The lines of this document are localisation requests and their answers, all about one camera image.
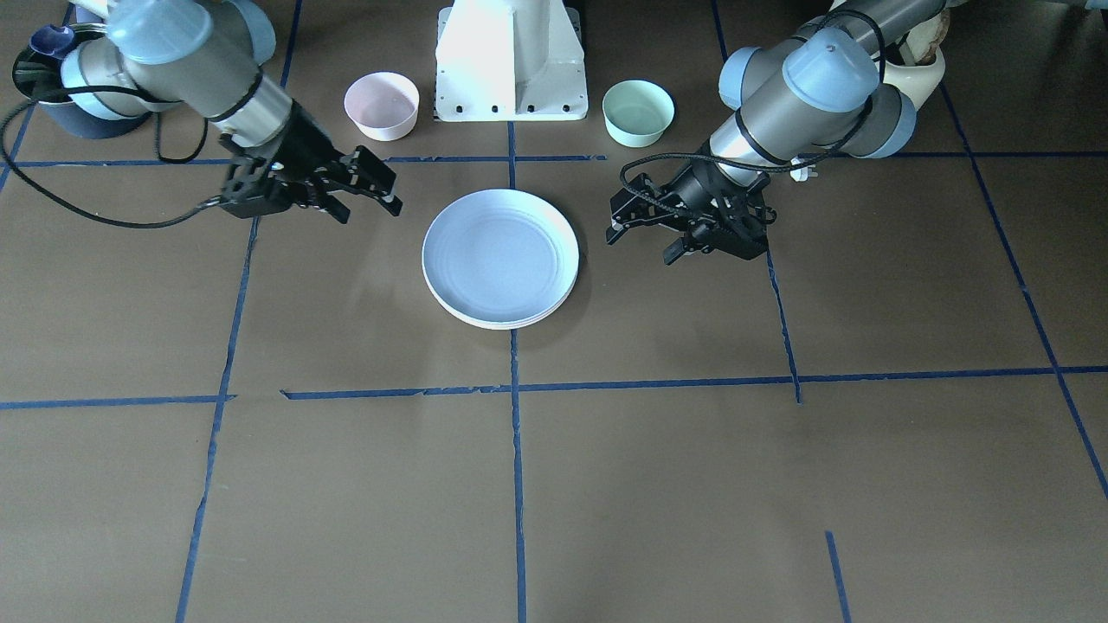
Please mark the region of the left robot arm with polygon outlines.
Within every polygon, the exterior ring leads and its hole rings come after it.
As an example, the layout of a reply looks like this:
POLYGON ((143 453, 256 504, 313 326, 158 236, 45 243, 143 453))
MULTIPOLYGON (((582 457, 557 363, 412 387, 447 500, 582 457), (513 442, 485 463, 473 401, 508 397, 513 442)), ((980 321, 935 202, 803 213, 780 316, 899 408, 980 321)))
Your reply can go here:
POLYGON ((671 264, 720 251, 753 261, 769 248, 776 212, 763 191, 776 174, 847 154, 897 153, 917 126, 919 104, 888 82, 891 47, 937 19, 952 1, 840 1, 771 47, 745 47, 725 61, 718 94, 731 109, 695 152, 676 152, 681 167, 667 183, 629 180, 611 201, 607 244, 633 228, 677 233, 661 253, 671 264))

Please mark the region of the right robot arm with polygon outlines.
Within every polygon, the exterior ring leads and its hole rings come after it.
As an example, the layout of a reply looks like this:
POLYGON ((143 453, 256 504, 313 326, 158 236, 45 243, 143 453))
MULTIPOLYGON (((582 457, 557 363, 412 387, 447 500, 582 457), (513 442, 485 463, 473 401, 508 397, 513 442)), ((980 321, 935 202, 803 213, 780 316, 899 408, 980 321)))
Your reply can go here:
POLYGON ((274 28, 252 1, 107 1, 103 35, 66 52, 60 78, 91 118, 123 121, 185 104, 232 154, 211 204, 234 217, 320 210, 345 223, 341 192, 399 215, 396 175, 368 149, 343 154, 264 72, 274 28))

